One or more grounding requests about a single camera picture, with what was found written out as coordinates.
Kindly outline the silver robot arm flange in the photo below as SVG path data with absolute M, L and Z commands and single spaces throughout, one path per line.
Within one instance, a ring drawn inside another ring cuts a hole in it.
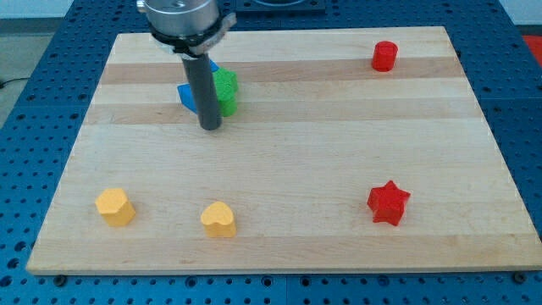
M 216 0 L 137 0 L 136 7 L 157 41 L 192 57 L 208 53 L 237 21 Z

